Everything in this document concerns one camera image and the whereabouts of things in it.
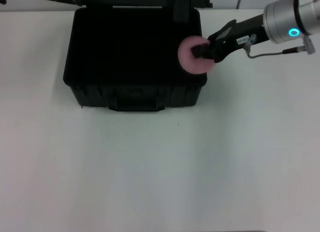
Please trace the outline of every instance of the pink foam disc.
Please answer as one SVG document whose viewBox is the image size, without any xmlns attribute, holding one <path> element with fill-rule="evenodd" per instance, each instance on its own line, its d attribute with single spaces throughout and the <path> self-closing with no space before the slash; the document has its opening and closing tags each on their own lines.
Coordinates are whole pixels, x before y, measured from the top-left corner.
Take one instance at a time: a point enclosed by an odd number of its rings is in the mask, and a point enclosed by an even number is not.
<svg viewBox="0 0 320 232">
<path fill-rule="evenodd" d="M 215 66 L 214 60 L 195 58 L 192 54 L 193 47 L 204 44 L 210 44 L 210 41 L 200 36 L 190 36 L 181 42 L 178 49 L 178 59 L 185 71 L 199 75 L 209 72 Z"/>
</svg>

